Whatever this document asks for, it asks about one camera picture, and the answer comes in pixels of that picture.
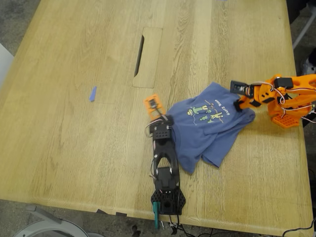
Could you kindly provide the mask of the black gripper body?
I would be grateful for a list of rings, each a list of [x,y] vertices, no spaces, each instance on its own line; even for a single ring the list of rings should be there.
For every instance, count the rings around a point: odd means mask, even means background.
[[[158,118],[158,124],[159,125],[173,126],[174,125],[174,118],[171,115],[161,115]]]

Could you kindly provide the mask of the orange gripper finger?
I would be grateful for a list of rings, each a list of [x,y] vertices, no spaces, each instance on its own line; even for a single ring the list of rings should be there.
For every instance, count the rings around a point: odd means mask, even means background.
[[[251,102],[253,102],[252,98],[240,97],[234,101],[234,107],[238,112],[241,112],[244,109],[252,108],[252,105],[250,104]]]

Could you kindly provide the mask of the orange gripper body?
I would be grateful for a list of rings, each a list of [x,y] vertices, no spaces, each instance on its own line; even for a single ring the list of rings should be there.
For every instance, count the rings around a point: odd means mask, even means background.
[[[249,85],[243,96],[244,108],[256,108],[276,99],[274,86],[268,82],[258,82]]]

